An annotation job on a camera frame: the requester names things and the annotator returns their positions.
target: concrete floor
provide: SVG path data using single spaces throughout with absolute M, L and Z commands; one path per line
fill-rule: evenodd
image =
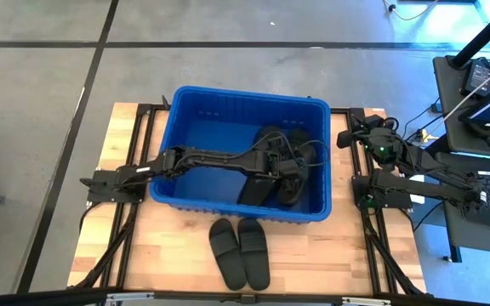
M 0 0 L 0 40 L 97 41 L 109 5 L 109 0 Z M 402 3 L 398 9 L 411 15 L 424 6 Z M 440 4 L 412 22 L 393 17 L 380 0 L 121 0 L 109 41 L 465 43 L 484 26 L 471 4 Z M 13 291 L 93 53 L 91 48 L 0 49 L 0 193 L 7 196 L 0 205 L 0 294 Z M 405 122 L 437 98 L 432 58 L 449 53 L 106 49 L 31 289 L 66 285 L 86 197 L 78 179 L 97 165 L 114 102 L 159 102 L 162 94 L 171 100 L 180 86 L 201 85 L 311 95 L 331 106 L 383 107 Z M 433 117 L 421 117 L 408 131 Z M 464 263 L 445 263 L 440 260 L 448 254 L 445 229 L 430 225 L 418 231 L 416 241 L 430 293 L 490 303 L 490 252 L 466 249 Z

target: black floor line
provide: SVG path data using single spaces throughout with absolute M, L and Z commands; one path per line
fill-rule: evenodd
M 395 49 L 458 52 L 466 46 L 457 42 L 108 42 L 106 48 L 325 48 Z M 484 50 L 490 52 L 490 44 Z
M 0 48 L 325 48 L 458 52 L 460 42 L 90 42 L 0 41 Z M 488 44 L 483 52 L 490 52 Z
M 44 197 L 37 231 L 33 241 L 30 241 L 31 247 L 25 260 L 20 281 L 18 282 L 16 290 L 17 293 L 27 293 L 30 290 L 31 282 L 33 281 L 33 276 L 37 268 L 37 262 L 41 257 L 41 251 L 43 250 L 43 245 L 47 237 L 50 222 L 54 216 L 56 203 L 58 202 L 58 197 L 60 196 L 61 186 L 64 183 L 64 177 L 66 176 L 67 167 L 69 166 L 69 161 L 71 159 L 71 153 L 73 152 L 73 147 L 75 146 L 78 130 L 81 127 L 84 111 L 86 110 L 86 106 L 88 104 L 88 98 L 90 96 L 90 92 L 92 91 L 92 86 L 94 85 L 95 75 L 100 66 L 101 55 L 103 54 L 104 50 L 102 46 L 103 43 L 107 41 L 109 30 L 111 29 L 111 24 L 117 11 L 118 1 L 119 0 L 111 1 L 111 6 L 109 7 L 109 12 L 107 13 L 107 18 L 105 19 L 105 24 L 103 25 L 103 30 L 100 35 L 100 45 L 97 47 L 97 49 L 95 49 L 94 57 L 92 58 L 90 68 L 84 82 L 83 93 L 78 101 L 75 115 L 71 119 L 66 141 L 63 145 L 62 151 L 60 152 L 60 158 L 56 163 L 56 169 L 54 170 L 47 193 Z
M 0 41 L 0 48 L 97 48 L 99 42 L 89 41 Z

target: blue plastic bin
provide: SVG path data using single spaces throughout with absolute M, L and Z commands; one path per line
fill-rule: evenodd
M 266 125 L 285 132 L 303 128 L 311 139 L 330 147 L 330 108 L 322 100 L 187 86 L 174 95 L 160 150 L 185 145 L 241 153 L 251 148 L 254 136 Z M 280 206 L 275 195 L 262 207 L 237 204 L 246 177 L 210 167 L 192 168 L 176 179 L 157 178 L 151 183 L 151 196 L 199 212 L 295 223 L 322 221 L 332 209 L 330 155 L 321 144 L 314 146 L 317 162 L 327 162 L 312 168 L 302 199 L 291 208 Z

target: wooden tabletop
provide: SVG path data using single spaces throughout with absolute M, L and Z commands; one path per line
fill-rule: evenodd
M 126 161 L 134 126 L 135 103 L 114 105 L 100 168 L 113 170 Z M 366 115 L 385 115 L 366 109 Z M 162 142 L 168 111 L 156 112 L 149 160 Z M 139 144 L 143 143 L 145 122 Z M 347 129 L 345 116 L 332 115 L 332 213 L 322 221 L 286 224 L 261 220 L 266 233 L 271 284 L 263 293 L 368 295 L 372 293 L 362 221 L 351 191 L 353 175 L 350 149 L 338 149 L 336 138 Z M 138 145 L 136 154 L 139 159 Z M 366 169 L 361 154 L 362 169 Z M 75 285 L 94 267 L 107 248 L 116 205 L 103 203 L 85 218 L 68 284 Z M 413 284 L 425 290 L 419 256 L 409 220 L 396 209 L 384 209 L 390 251 Z M 125 288 L 177 292 L 230 292 L 220 276 L 208 242 L 208 231 L 220 215 L 184 212 L 152 200 L 140 204 L 131 247 Z M 236 226 L 239 218 L 229 218 Z M 387 291 L 382 258 L 377 255 L 381 286 Z M 117 254 L 110 284 L 116 283 Z M 252 292 L 245 286 L 241 292 Z

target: slide sandal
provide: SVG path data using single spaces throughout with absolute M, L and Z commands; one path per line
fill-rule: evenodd
M 242 219 L 237 225 L 237 235 L 248 284 L 257 291 L 266 289 L 270 285 L 270 263 L 262 226 L 255 219 Z
M 243 288 L 247 284 L 247 277 L 230 221 L 222 218 L 211 226 L 209 244 L 226 286 L 234 291 Z

